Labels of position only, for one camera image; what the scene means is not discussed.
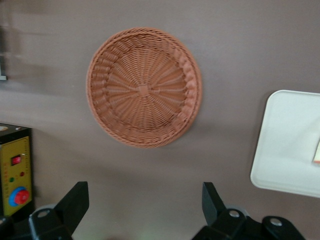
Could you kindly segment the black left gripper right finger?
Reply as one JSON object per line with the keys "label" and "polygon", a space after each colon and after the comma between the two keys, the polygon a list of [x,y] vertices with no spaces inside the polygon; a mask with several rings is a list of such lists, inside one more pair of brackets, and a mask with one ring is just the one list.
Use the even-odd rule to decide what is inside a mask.
{"label": "black left gripper right finger", "polygon": [[227,208],[211,182],[202,185],[202,212],[207,225],[194,240],[252,240],[246,232],[247,217],[235,208]]}

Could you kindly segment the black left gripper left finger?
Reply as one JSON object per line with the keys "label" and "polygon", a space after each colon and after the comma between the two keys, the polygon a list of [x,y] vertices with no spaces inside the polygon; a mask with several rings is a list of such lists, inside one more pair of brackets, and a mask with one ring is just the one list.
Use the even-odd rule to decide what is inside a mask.
{"label": "black left gripper left finger", "polygon": [[53,208],[36,210],[28,218],[33,240],[71,240],[89,208],[89,188],[86,181],[74,187]]}

